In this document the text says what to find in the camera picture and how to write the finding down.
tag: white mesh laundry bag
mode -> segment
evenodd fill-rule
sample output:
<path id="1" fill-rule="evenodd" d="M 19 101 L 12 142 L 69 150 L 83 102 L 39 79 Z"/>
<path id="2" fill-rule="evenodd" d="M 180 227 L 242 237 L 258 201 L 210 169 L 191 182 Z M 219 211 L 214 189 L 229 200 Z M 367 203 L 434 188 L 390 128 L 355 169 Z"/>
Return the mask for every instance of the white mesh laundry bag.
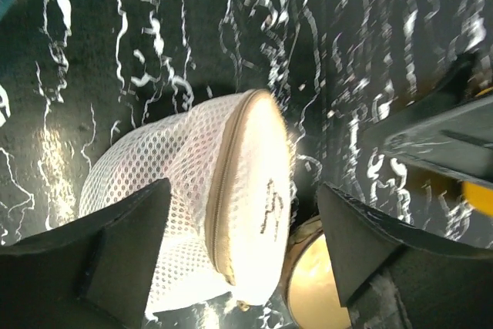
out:
<path id="1" fill-rule="evenodd" d="M 121 138 L 89 172 L 79 216 L 167 177 L 171 208 L 146 313 L 228 291 L 246 305 L 265 304 L 288 237 L 289 162 L 268 92 L 211 99 Z"/>

